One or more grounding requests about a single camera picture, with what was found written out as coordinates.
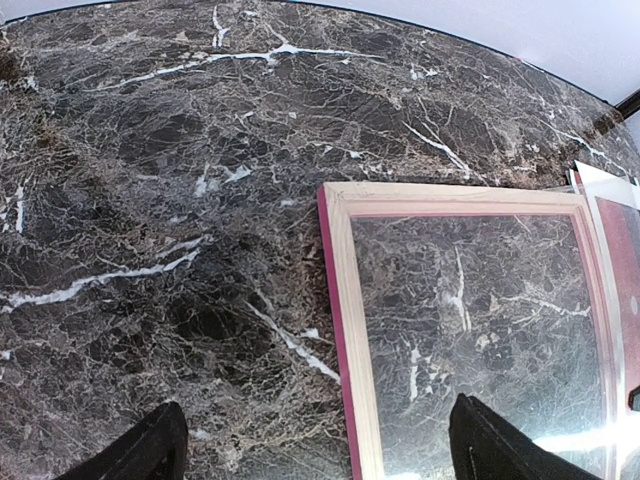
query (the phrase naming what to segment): white marble vein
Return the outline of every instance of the white marble vein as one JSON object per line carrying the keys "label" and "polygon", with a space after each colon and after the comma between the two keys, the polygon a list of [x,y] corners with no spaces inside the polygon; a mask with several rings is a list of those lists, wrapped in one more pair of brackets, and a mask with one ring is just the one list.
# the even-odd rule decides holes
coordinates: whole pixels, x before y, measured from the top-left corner
{"label": "white marble vein", "polygon": [[213,37],[213,40],[211,41],[211,46],[213,48],[220,48],[222,47],[222,42],[224,41],[224,37],[225,35],[229,32],[228,28],[223,28],[222,25],[220,25],[220,21],[218,20],[218,6],[216,5],[215,7],[213,7],[213,26],[215,27],[215,29],[218,31],[218,33],[215,34],[215,36]]}
{"label": "white marble vein", "polygon": [[420,359],[420,351],[418,347],[411,350],[411,372],[409,375],[409,400],[414,401],[418,397],[418,360]]}
{"label": "white marble vein", "polygon": [[51,293],[46,293],[43,295],[31,295],[29,293],[20,292],[12,293],[10,295],[0,293],[0,299],[7,302],[7,305],[2,307],[2,312],[10,313],[16,308],[21,307],[22,305],[46,305],[49,303],[66,302],[67,300],[75,297],[85,287],[94,283],[104,285],[114,278],[144,277],[149,275],[157,275],[159,273],[170,272],[184,262],[188,262],[189,264],[191,264],[193,259],[196,258],[199,253],[200,250],[196,249],[189,254],[184,255],[168,264],[159,263],[157,265],[154,265],[153,267],[139,268],[136,270],[122,269],[115,272],[108,272],[100,275],[92,275],[90,277],[80,278],[78,280],[75,280],[68,288],[65,288],[63,290],[55,290]]}
{"label": "white marble vein", "polygon": [[[277,35],[281,40],[284,39],[281,35]],[[201,60],[192,60],[180,65],[174,65],[173,67],[159,68],[145,75],[137,77],[131,77],[121,80],[119,83],[113,85],[101,85],[94,89],[85,90],[86,92],[101,92],[105,90],[111,90],[114,88],[124,87],[131,83],[143,82],[145,80],[151,80],[163,75],[169,75],[177,72],[184,72],[192,70],[197,67],[210,65],[220,60],[235,59],[235,60],[264,60],[268,65],[276,65],[278,63],[276,57],[278,55],[331,55],[339,57],[361,57],[361,58],[381,58],[378,55],[366,55],[358,52],[351,52],[348,50],[333,50],[333,49],[312,49],[312,48],[300,48],[289,44],[286,40],[278,48],[269,50],[268,52],[247,52],[247,53],[214,53],[208,55]]]}
{"label": "white marble vein", "polygon": [[209,171],[210,167],[211,165],[207,163],[204,166],[204,172],[202,172],[202,175],[200,175],[196,180],[196,188],[193,191],[193,196],[196,198],[200,198],[205,193],[207,193],[207,172]]}
{"label": "white marble vein", "polygon": [[24,229],[24,187],[18,187],[16,190],[16,232],[22,233]]}
{"label": "white marble vein", "polygon": [[464,163],[460,157],[458,155],[456,155],[456,153],[451,150],[451,148],[449,148],[447,145],[445,145],[444,143],[442,143],[442,140],[440,140],[440,138],[433,132],[433,130],[431,130],[427,125],[425,125],[424,123],[422,123],[422,125],[429,130],[429,133],[431,133],[431,135],[433,135],[438,141],[434,141],[431,140],[427,137],[425,137],[422,133],[420,133],[418,130],[416,130],[415,128],[413,128],[411,125],[409,125],[406,122],[402,122],[404,124],[405,127],[407,127],[409,129],[409,131],[411,133],[413,133],[416,137],[418,137],[420,140],[422,140],[423,142],[425,142],[428,145],[431,145],[434,148],[437,148],[438,150],[442,150],[444,153],[447,154],[447,157],[449,157],[449,160],[451,160],[451,162],[458,167],[460,170],[463,170],[465,172],[465,174],[468,176],[471,173],[471,169],[469,168],[469,166]]}
{"label": "white marble vein", "polygon": [[471,330],[471,319],[469,318],[469,312],[464,306],[462,297],[464,296],[464,270],[462,269],[462,259],[460,258],[460,252],[458,247],[454,247],[456,250],[456,264],[458,266],[458,292],[456,296],[447,295],[447,301],[456,307],[462,320],[462,331],[468,332]]}
{"label": "white marble vein", "polygon": [[586,317],[587,315],[589,315],[589,312],[591,311],[591,307],[590,306],[585,308],[585,309],[583,309],[583,310],[569,310],[567,308],[560,307],[560,306],[556,305],[555,303],[546,302],[544,300],[539,300],[539,299],[533,298],[533,297],[525,297],[525,296],[522,296],[522,295],[518,295],[516,297],[504,298],[504,300],[506,300],[508,302],[529,302],[529,303],[533,303],[533,304],[538,305],[540,307],[550,308],[554,312],[559,313],[561,315],[572,315],[572,316]]}
{"label": "white marble vein", "polygon": [[193,250],[198,245],[202,243],[204,237],[195,238],[193,240],[189,240],[188,242],[180,242],[173,245],[168,250],[164,250],[156,255],[156,258],[166,258],[171,255],[173,252],[177,252],[178,250]]}
{"label": "white marble vein", "polygon": [[278,327],[276,322],[267,314],[262,313],[256,307],[251,305],[249,302],[245,302],[247,307],[253,312],[253,314],[263,320],[271,330],[276,332],[278,336],[284,340],[284,343],[287,345],[287,348],[296,352],[300,357],[302,357],[311,368],[317,368],[320,372],[334,379],[338,384],[340,384],[340,375],[334,372],[331,368],[329,368],[322,360],[313,355],[309,350],[307,350],[304,346],[300,345],[293,335],[291,335],[286,330]]}

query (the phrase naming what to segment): picture frame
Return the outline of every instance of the picture frame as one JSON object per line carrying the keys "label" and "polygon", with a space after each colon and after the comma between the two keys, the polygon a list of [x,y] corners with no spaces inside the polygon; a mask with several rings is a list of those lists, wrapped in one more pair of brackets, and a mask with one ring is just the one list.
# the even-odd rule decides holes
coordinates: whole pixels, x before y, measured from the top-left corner
{"label": "picture frame", "polygon": [[[320,225],[342,379],[353,476],[384,480],[371,353],[351,221],[363,217],[567,215],[589,285],[607,423],[614,418],[615,368],[610,302],[586,200],[570,193],[394,183],[325,183],[318,192]],[[614,471],[612,448],[607,472]]]}

